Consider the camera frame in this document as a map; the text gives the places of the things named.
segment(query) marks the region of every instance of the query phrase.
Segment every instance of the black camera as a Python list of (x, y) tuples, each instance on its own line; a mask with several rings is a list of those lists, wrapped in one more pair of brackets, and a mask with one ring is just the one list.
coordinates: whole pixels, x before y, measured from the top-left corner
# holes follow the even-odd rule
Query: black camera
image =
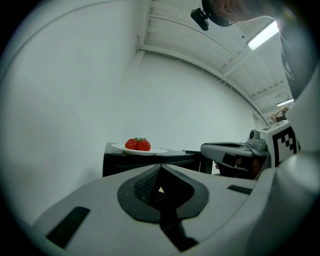
[(192, 10), (190, 16), (200, 26), (200, 28), (202, 28), (202, 30), (208, 31), (208, 17), (200, 8)]

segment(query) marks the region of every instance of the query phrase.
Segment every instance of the rectangular light fixture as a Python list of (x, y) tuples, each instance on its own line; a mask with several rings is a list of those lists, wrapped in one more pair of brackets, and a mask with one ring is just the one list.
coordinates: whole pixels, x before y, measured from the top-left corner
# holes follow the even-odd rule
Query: rectangular light fixture
[(274, 36), (277, 32), (279, 32), (277, 23), (273, 21), (270, 25), (268, 25), (265, 29), (263, 29), (260, 33), (254, 36), (249, 42), (248, 46), (252, 51), (257, 49), (260, 45), (266, 42), (269, 38)]
[(282, 106), (282, 105), (284, 105), (284, 104), (287, 104), (287, 103), (290, 103), (290, 102), (293, 102), (293, 101), (294, 101), (293, 98), (287, 99), (286, 101), (283, 101), (283, 102), (278, 103), (276, 106), (277, 106), (277, 107), (280, 107), (280, 106)]

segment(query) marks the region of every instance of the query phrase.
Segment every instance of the table top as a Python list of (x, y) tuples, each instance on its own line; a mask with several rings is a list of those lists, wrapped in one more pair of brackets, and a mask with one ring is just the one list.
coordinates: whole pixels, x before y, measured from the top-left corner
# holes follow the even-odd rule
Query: table top
[[(108, 142), (106, 144), (105, 150), (104, 150), (105, 154), (132, 156), (132, 154), (124, 153), (121, 149), (114, 148), (113, 146), (111, 146), (112, 144), (116, 144), (116, 143)], [(171, 150), (171, 149), (166, 149), (166, 150), (168, 150), (168, 152), (159, 153), (159, 154), (156, 154), (155, 156), (168, 157), (168, 156), (185, 156), (185, 155), (189, 156), (189, 155), (199, 155), (199, 154), (201, 154), (200, 152), (197, 152), (197, 151), (178, 151), (178, 150)]]

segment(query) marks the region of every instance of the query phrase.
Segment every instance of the person's arm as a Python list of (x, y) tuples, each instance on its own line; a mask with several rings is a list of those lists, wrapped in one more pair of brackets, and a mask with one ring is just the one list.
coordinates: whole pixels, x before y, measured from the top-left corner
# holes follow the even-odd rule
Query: person's arm
[(270, 116), (270, 119), (271, 119), (272, 121), (275, 121), (275, 122), (276, 122), (276, 121), (277, 121), (277, 120), (276, 120), (276, 116), (279, 115), (280, 112), (286, 111), (287, 109), (288, 109), (288, 108), (287, 108), (286, 106), (280, 108), (279, 110), (277, 110), (276, 112), (274, 112), (274, 113)]

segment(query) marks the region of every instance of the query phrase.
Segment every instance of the strawberry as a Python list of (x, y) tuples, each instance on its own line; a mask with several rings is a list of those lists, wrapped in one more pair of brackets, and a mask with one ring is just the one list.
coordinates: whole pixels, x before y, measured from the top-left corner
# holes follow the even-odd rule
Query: strawberry
[(150, 149), (151, 149), (150, 142), (147, 141), (145, 138), (139, 138), (139, 140), (138, 140), (138, 150), (150, 151)]
[(128, 139), (124, 145), (128, 150), (138, 150), (138, 140), (137, 138)]

